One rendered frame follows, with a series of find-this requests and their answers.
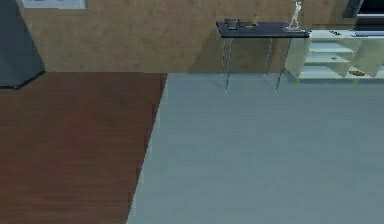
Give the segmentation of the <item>black side table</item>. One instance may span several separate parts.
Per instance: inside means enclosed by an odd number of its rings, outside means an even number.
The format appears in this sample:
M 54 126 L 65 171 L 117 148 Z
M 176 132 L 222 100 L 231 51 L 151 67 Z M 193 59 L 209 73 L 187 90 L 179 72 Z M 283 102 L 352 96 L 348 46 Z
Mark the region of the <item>black side table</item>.
M 221 68 L 220 73 L 226 76 L 225 79 L 225 91 L 228 91 L 229 88 L 229 79 L 230 79 L 230 69 L 232 61 L 232 52 L 233 46 L 236 40 L 238 39 L 268 39 L 269 47 L 267 53 L 267 59 L 264 66 L 264 73 L 267 73 L 268 63 L 272 51 L 273 40 L 274 39 L 287 39 L 288 46 L 286 48 L 280 73 L 278 76 L 278 81 L 275 87 L 275 90 L 278 90 L 285 62 L 288 56 L 289 48 L 291 46 L 292 40 L 297 38 L 309 38 L 310 32 L 307 30 L 287 30 L 288 26 L 285 22 L 258 22 L 258 26 L 251 29 L 247 29 L 246 26 L 249 25 L 249 21 L 241 21 L 237 30 L 229 30 L 223 21 L 217 21 L 216 27 L 222 39 L 222 56 L 221 56 Z

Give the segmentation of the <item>white figure statue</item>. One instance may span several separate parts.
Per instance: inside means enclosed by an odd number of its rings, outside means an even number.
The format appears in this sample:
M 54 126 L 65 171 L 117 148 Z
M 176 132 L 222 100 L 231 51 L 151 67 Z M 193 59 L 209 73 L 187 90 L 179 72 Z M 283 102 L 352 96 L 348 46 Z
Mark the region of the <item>white figure statue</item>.
M 300 27 L 299 14 L 302 9 L 302 2 L 295 0 L 295 11 L 292 14 L 291 21 L 286 27 L 287 30 L 297 30 Z

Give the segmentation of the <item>pale green shelf unit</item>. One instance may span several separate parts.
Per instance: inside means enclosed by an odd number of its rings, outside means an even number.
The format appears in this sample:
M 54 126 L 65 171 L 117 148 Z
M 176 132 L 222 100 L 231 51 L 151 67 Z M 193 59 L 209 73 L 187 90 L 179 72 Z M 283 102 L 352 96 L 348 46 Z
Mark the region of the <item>pale green shelf unit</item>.
M 292 40 L 284 70 L 298 81 L 384 80 L 384 31 L 311 30 L 309 38 Z

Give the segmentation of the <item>white framed picture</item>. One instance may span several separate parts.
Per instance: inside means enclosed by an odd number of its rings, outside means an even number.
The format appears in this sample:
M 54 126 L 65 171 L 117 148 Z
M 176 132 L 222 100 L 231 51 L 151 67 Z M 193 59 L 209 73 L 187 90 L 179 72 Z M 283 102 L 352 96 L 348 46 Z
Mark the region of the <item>white framed picture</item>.
M 23 6 L 30 9 L 86 9 L 86 0 L 22 0 Z

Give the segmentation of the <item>dark grey cabinet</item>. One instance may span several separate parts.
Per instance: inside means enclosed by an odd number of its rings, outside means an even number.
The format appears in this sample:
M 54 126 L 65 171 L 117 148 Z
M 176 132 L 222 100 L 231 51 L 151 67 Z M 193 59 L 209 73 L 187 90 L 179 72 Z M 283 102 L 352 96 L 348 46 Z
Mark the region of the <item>dark grey cabinet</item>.
M 19 89 L 45 65 L 15 0 L 0 0 L 0 88 Z

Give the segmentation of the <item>black television set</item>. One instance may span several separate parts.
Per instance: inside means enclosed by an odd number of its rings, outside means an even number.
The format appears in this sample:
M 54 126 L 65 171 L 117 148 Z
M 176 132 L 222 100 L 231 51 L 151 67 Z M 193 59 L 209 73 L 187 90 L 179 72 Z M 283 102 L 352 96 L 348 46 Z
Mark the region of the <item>black television set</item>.
M 348 0 L 343 17 L 356 20 L 355 30 L 384 31 L 384 0 Z

